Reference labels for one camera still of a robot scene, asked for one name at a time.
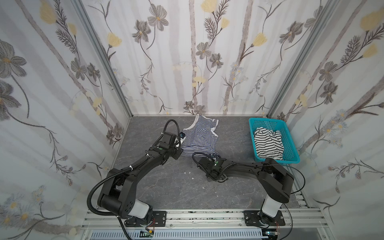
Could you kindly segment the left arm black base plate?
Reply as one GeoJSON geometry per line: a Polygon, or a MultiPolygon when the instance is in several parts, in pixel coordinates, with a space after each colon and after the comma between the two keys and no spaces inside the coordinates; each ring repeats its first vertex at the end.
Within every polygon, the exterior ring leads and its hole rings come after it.
{"type": "Polygon", "coordinates": [[[125,227],[165,227],[167,219],[166,211],[153,211],[147,217],[140,219],[129,217],[124,221],[125,227]]]}

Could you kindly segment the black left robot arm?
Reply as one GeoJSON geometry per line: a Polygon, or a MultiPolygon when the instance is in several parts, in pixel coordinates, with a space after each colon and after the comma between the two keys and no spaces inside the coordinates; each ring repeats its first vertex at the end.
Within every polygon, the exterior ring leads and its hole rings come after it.
{"type": "Polygon", "coordinates": [[[90,190],[87,197],[89,211],[99,216],[115,216],[119,221],[135,218],[140,225],[152,224],[153,207],[137,199],[137,185],[169,158],[178,160],[183,152],[181,145],[180,127],[171,119],[142,158],[121,170],[110,170],[107,177],[90,190]]]}

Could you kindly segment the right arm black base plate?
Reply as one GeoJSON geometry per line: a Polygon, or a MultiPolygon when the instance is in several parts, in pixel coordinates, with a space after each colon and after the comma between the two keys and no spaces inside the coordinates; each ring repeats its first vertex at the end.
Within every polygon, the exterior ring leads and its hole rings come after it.
{"type": "Polygon", "coordinates": [[[260,210],[243,211],[243,213],[247,227],[268,228],[281,227],[286,225],[281,211],[278,211],[277,215],[274,218],[269,217],[264,213],[261,213],[260,210]]]}

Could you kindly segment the blue white striped tank top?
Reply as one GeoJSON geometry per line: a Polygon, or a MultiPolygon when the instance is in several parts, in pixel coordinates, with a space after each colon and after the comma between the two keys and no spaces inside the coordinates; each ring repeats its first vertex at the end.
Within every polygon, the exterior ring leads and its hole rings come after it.
{"type": "Polygon", "coordinates": [[[218,135],[215,130],[219,120],[196,115],[192,125],[183,129],[186,135],[182,144],[182,156],[191,157],[193,153],[204,153],[213,158],[219,158],[216,152],[218,135]]]}

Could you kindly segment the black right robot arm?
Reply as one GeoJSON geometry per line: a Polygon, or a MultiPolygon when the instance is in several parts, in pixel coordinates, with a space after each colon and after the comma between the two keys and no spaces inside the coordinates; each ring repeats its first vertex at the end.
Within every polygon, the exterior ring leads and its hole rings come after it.
{"type": "Polygon", "coordinates": [[[224,158],[214,158],[205,153],[193,153],[193,161],[202,170],[208,181],[224,183],[229,178],[256,179],[267,196],[261,209],[253,216],[245,216],[246,224],[267,228],[278,226],[278,213],[282,205],[290,201],[294,193],[294,176],[275,160],[267,158],[258,163],[239,163],[224,158]]]}

